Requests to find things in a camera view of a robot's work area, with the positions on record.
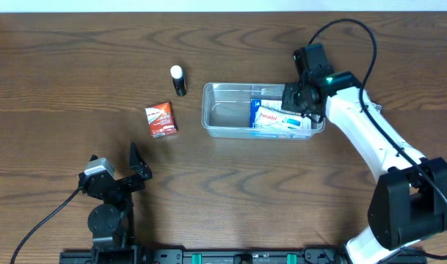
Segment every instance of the white background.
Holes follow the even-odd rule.
[[[447,0],[0,0],[0,12],[447,11]]]

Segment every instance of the wood grain surface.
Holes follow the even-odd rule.
[[[200,124],[208,82],[296,81],[293,50],[337,18],[375,32],[368,93],[413,146],[447,160],[447,12],[0,14],[0,263],[77,187],[92,154],[127,176],[135,141],[153,170],[134,194],[138,239],[188,249],[340,244],[367,225],[374,181],[332,124],[306,142],[211,138]],[[362,29],[320,40],[358,78]],[[169,69],[186,70],[178,97]],[[171,101],[179,132],[152,139],[143,109]],[[99,201],[78,195],[26,243],[19,263],[88,249]],[[447,253],[447,232],[421,243]]]

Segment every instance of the red and white box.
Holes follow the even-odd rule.
[[[170,102],[147,107],[145,112],[152,137],[157,138],[178,132]]]

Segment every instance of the plastic container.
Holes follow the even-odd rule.
[[[284,84],[208,83],[203,88],[202,126],[210,136],[238,139],[308,140],[324,130],[312,122],[311,129],[272,130],[250,128],[252,99],[282,100]]]

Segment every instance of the green tape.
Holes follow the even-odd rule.
[[[287,254],[287,264],[297,264],[297,256],[295,254]]]
[[[201,254],[193,254],[192,255],[192,264],[202,264],[202,255]]]

